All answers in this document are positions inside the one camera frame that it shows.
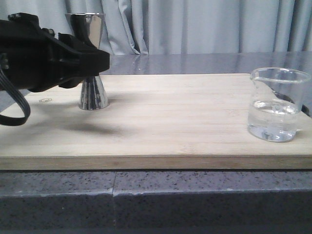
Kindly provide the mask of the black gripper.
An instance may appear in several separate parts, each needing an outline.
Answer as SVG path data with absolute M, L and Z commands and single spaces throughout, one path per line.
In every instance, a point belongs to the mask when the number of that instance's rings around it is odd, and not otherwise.
M 41 28 L 39 18 L 13 13 L 0 22 L 0 67 L 17 89 L 42 92 L 55 86 L 69 89 L 110 66 L 109 53 L 90 41 L 91 16 L 66 14 L 72 34 Z

